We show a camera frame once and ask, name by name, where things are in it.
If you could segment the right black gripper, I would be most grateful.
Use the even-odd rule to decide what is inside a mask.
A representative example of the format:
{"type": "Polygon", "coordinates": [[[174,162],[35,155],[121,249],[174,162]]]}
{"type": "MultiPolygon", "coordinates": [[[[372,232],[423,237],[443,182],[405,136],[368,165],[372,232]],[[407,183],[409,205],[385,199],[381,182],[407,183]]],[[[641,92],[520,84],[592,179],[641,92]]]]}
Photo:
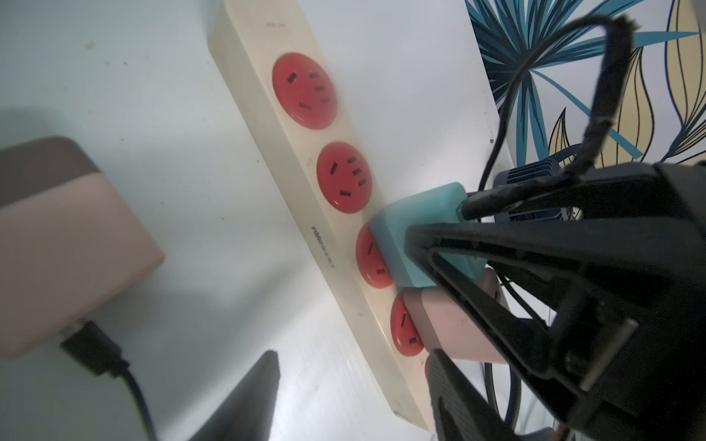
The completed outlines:
{"type": "Polygon", "coordinates": [[[441,244],[486,260],[495,297],[443,288],[556,420],[596,440],[705,437],[705,166],[623,164],[472,194],[441,244]]]}

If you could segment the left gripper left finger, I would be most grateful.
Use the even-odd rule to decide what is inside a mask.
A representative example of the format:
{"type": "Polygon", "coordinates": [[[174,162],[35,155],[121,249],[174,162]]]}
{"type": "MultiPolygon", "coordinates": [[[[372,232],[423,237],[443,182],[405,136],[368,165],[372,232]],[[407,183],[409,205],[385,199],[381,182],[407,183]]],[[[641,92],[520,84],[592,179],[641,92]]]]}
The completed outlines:
{"type": "Polygon", "coordinates": [[[268,350],[191,440],[268,441],[280,379],[278,353],[268,350]]]}

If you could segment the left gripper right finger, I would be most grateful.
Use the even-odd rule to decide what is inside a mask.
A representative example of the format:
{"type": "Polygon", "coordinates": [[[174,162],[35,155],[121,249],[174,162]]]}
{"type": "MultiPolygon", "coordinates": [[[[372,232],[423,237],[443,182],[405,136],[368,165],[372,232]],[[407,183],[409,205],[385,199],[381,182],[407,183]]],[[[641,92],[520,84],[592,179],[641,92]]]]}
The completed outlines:
{"type": "Polygon", "coordinates": [[[439,440],[520,440],[440,349],[428,358],[428,389],[439,440]]]}

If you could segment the teal USB charger plug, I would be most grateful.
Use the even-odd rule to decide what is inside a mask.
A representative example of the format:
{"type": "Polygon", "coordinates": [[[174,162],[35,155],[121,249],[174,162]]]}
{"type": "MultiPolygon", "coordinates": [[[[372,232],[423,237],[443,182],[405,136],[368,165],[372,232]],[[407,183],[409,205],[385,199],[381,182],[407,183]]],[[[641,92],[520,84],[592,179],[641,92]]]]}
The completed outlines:
{"type": "Polygon", "coordinates": [[[433,288],[439,280],[446,287],[455,277],[461,290],[494,299],[496,278],[485,275],[486,260],[441,244],[443,233],[465,224],[460,210],[467,200],[463,185],[453,182],[398,200],[373,216],[371,234],[398,288],[433,288]]]}

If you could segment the beige power strip red sockets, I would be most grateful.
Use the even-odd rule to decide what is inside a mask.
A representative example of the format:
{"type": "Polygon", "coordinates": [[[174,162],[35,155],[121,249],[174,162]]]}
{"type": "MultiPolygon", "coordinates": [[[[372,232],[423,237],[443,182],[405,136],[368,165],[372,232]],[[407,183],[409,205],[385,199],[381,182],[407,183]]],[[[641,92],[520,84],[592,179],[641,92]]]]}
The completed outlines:
{"type": "Polygon", "coordinates": [[[398,290],[366,229],[384,198],[303,9],[224,1],[208,44],[391,410],[433,430],[427,356],[393,342],[398,290]]]}

